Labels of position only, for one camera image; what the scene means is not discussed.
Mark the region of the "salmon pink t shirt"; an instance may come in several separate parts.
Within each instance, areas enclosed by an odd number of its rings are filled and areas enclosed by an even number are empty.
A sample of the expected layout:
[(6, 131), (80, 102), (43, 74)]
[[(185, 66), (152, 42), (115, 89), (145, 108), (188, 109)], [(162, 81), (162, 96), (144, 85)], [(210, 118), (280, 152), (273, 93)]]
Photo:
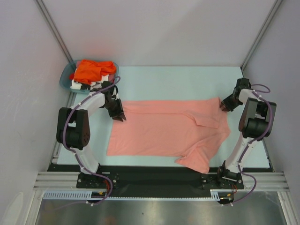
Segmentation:
[(126, 101), (126, 121), (114, 121), (109, 156), (176, 157), (176, 163), (208, 173), (210, 160), (230, 134), (218, 97), (208, 100)]

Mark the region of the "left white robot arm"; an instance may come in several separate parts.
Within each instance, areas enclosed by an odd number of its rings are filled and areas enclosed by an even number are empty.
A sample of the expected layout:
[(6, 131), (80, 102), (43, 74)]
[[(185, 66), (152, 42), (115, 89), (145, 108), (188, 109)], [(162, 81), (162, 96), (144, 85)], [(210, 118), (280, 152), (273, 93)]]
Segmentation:
[(72, 107), (59, 109), (56, 140), (75, 156), (80, 171), (88, 174), (87, 182), (97, 188), (104, 178), (98, 173), (99, 163), (90, 148), (89, 117), (97, 109), (104, 108), (113, 120), (125, 121), (122, 102), (117, 91), (91, 92), (84, 100)]

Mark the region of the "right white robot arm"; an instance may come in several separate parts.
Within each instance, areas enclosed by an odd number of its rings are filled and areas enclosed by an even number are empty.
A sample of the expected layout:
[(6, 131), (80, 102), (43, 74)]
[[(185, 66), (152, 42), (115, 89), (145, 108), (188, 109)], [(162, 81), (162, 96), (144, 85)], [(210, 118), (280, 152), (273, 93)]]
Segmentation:
[(277, 109), (276, 103), (265, 100), (258, 91), (250, 88), (236, 88), (222, 101), (220, 108), (231, 112), (239, 105), (244, 106), (238, 126), (240, 136), (231, 155), (222, 164), (224, 172), (216, 176), (221, 188), (233, 183), (232, 176), (242, 172), (253, 148), (270, 135)]

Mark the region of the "red garment in basket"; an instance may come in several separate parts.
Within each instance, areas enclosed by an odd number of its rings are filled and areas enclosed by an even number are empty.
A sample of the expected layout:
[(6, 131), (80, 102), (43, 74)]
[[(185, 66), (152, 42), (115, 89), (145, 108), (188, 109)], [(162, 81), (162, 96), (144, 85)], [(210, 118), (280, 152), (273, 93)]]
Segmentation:
[(102, 76), (103, 78), (103, 81), (108, 81), (108, 82), (114, 82), (115, 80), (115, 74), (109, 74), (109, 75), (106, 75), (106, 76)]

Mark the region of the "white t shirt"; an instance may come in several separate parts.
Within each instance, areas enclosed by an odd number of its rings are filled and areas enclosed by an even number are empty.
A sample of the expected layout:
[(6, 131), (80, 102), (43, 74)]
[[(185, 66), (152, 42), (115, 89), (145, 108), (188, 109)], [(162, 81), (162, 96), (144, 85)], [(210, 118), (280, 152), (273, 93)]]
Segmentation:
[(91, 90), (101, 88), (101, 86), (102, 82), (92, 82), (91, 85), (89, 85), (72, 80), (70, 88), (74, 90)]

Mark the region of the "orange t shirt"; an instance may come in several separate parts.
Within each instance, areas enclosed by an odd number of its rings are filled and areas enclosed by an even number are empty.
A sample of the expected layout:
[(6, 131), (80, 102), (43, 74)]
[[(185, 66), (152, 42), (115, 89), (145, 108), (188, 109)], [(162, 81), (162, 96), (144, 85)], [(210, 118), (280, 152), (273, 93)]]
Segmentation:
[(117, 67), (112, 61), (81, 60), (76, 63), (75, 72), (70, 75), (70, 79), (91, 85), (92, 82), (103, 82), (102, 76), (116, 72)]

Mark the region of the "blue plastic laundry basket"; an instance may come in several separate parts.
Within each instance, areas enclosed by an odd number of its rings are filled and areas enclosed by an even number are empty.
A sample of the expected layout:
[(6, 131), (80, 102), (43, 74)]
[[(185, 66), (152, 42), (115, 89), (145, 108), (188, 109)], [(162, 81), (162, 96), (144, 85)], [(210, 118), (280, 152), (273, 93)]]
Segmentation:
[[(75, 61), (72, 61), (70, 63), (68, 63), (62, 74), (61, 74), (61, 77), (60, 77), (60, 86), (68, 91), (71, 91), (71, 92), (74, 92), (74, 93), (80, 93), (80, 94), (88, 94), (90, 91), (92, 90), (98, 90), (100, 88), (96, 88), (96, 89), (91, 89), (91, 90), (74, 90), (74, 89), (71, 89), (70, 86), (71, 86), (71, 79), (70, 79), (70, 75), (72, 75), (74, 72), (75, 72), (75, 69), (76, 69), (76, 63), (79, 62), (81, 60), (75, 60)], [(119, 73), (119, 67), (116, 63), (114, 63), (117, 67), (117, 72), (115, 74), (115, 77), (118, 76), (118, 73)]]

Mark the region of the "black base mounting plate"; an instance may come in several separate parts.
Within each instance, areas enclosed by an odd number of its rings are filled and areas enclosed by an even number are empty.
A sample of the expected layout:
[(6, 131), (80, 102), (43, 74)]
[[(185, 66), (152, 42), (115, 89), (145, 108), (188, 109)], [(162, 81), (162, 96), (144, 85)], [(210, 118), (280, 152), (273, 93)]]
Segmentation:
[(111, 197), (198, 198), (208, 197), (213, 189), (225, 192), (241, 191), (246, 179), (240, 174), (236, 181), (221, 178), (213, 167), (209, 174), (187, 168), (151, 166), (102, 166), (102, 178), (84, 174), (77, 165), (55, 165), (48, 172), (75, 173), (75, 188), (79, 190), (110, 189)]

